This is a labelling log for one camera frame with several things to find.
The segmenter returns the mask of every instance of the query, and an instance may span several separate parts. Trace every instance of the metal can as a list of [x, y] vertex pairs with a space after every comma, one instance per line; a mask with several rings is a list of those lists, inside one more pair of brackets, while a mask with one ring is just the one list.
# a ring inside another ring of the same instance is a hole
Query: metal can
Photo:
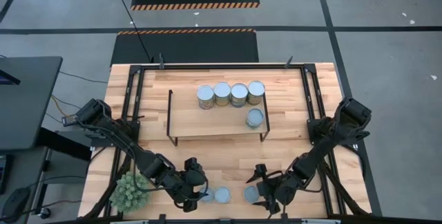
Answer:
[[204, 85], [198, 88], [196, 96], [198, 97], [198, 104], [202, 109], [211, 109], [215, 104], [213, 99], [213, 89], [210, 86]]
[[264, 114], [260, 109], [252, 109], [247, 114], [246, 125], [250, 129], [257, 129], [264, 120]]
[[226, 106], [230, 102], [230, 86], [226, 82], [219, 82], [213, 89], [215, 92], [215, 103], [218, 106]]
[[247, 102], [250, 105], [257, 105], [261, 102], [262, 95], [264, 95], [265, 86], [262, 82], [254, 81], [249, 84], [249, 94], [247, 95]]
[[247, 99], [247, 93], [249, 91], [247, 90], [247, 86], [243, 83], [237, 83], [232, 86], [232, 96], [230, 97], [230, 103], [234, 107], [243, 107], [246, 104]]

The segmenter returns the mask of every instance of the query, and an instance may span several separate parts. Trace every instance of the hazard tape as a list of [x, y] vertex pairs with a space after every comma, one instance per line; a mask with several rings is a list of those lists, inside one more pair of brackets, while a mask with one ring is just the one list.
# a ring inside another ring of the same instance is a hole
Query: hazard tape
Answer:
[[131, 6], [131, 10], [188, 10], [188, 9], [226, 9], [257, 8], [258, 2], [240, 3], [170, 3]]
[[120, 31], [117, 35], [146, 35], [146, 34], [179, 34], [179, 33], [214, 33], [214, 32], [255, 32], [254, 29], [189, 29], [189, 30], [143, 30], [143, 31]]

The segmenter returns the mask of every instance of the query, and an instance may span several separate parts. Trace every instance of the succulent plant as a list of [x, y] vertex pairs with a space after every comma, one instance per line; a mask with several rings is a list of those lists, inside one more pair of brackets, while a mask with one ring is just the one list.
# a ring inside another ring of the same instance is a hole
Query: succulent plant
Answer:
[[[142, 175], [136, 174], [135, 180], [142, 189], [148, 188], [148, 182]], [[127, 172], [117, 181], [117, 187], [110, 196], [110, 201], [112, 207], [116, 207], [118, 212], [130, 213], [147, 204], [147, 193], [135, 188], [133, 175], [131, 172]]]

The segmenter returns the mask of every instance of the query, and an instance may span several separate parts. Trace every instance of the computer monitor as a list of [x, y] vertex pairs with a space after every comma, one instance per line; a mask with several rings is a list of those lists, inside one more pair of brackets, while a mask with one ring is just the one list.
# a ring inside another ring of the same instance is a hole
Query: computer monitor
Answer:
[[7, 72], [0, 70], [0, 85], [19, 85], [20, 80]]

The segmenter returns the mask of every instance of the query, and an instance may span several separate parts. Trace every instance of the concrete floor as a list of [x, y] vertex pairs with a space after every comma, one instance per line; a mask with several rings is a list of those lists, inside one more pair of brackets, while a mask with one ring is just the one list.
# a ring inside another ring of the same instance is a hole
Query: concrete floor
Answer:
[[[7, 0], [0, 0], [0, 8]], [[327, 0], [334, 26], [440, 26], [440, 0]], [[325, 26], [319, 0], [261, 0], [257, 9], [132, 12], [139, 27]], [[129, 28], [120, 0], [14, 0], [7, 29]], [[442, 32], [338, 32], [353, 96], [373, 110], [365, 140], [384, 216], [442, 220]], [[107, 80], [115, 34], [0, 35], [0, 54], [59, 55], [62, 71]], [[261, 62], [335, 62], [327, 32], [258, 31]], [[83, 105], [103, 98], [105, 84], [60, 75], [54, 94]], [[63, 106], [68, 113], [75, 108]], [[59, 118], [53, 103], [48, 112]], [[52, 130], [63, 127], [45, 118]], [[46, 202], [81, 197], [81, 185], [54, 185]], [[70, 220], [78, 205], [54, 208]]]

